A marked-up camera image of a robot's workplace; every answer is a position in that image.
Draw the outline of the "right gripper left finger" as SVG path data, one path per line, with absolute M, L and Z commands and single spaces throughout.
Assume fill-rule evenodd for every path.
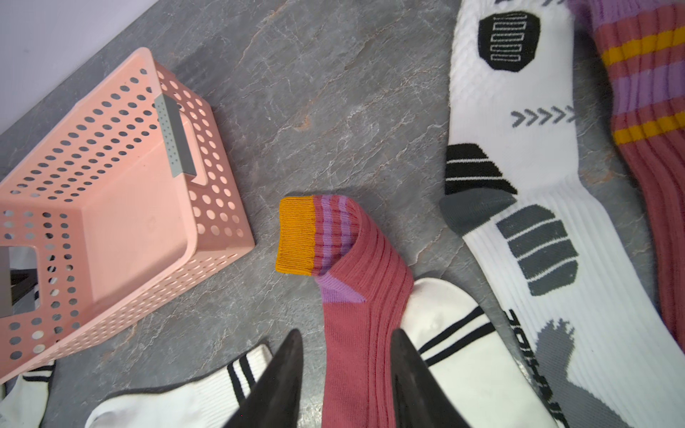
M 224 426 L 298 426 L 302 383 L 303 339 L 301 332 L 293 329 L 285 337 L 247 399 Z

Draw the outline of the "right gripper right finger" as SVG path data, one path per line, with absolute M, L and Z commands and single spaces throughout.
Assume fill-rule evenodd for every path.
M 402 329 L 392 333 L 391 378 L 397 427 L 469 427 Z

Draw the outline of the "white sock two black stripes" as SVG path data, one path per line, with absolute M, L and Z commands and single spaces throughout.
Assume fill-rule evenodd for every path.
M 222 427 L 272 360 L 260 344 L 208 376 L 164 392 L 125 393 L 99 404 L 87 427 Z

